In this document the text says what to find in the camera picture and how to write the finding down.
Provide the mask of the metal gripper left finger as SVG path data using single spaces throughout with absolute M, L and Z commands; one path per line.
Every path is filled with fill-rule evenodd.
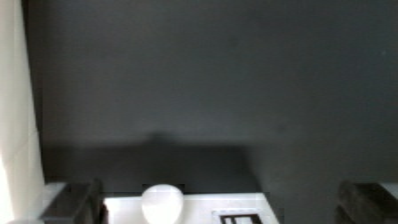
M 41 212 L 45 224 L 109 224 L 102 181 L 68 183 Z

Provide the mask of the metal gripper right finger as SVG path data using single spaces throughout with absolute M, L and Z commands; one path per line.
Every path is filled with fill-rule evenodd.
M 398 224 L 398 183 L 340 184 L 334 224 Z

